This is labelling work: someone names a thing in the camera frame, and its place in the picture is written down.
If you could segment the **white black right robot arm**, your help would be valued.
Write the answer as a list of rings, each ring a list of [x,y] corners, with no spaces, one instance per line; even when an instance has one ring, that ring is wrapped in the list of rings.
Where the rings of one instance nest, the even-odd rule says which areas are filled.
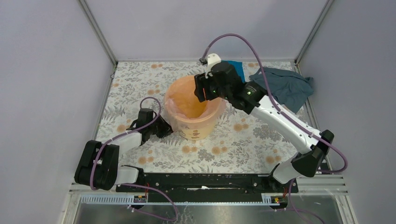
[[[270,173],[269,189],[280,192],[291,179],[313,177],[328,153],[334,135],[319,131],[271,101],[259,84],[243,82],[234,66],[219,62],[207,73],[194,76],[194,94],[200,102],[222,98],[232,107],[272,125],[296,148],[295,157],[278,164]]]

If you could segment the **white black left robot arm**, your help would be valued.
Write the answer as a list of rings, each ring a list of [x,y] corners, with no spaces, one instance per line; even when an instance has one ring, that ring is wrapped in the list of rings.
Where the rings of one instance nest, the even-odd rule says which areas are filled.
[[[132,191],[141,191],[145,185],[143,170],[130,165],[119,165],[119,157],[142,146],[151,136],[162,139],[171,133],[171,125],[160,114],[149,108],[140,109],[137,119],[125,133],[105,143],[90,140],[85,144],[75,171],[75,183],[102,190],[127,184]]]

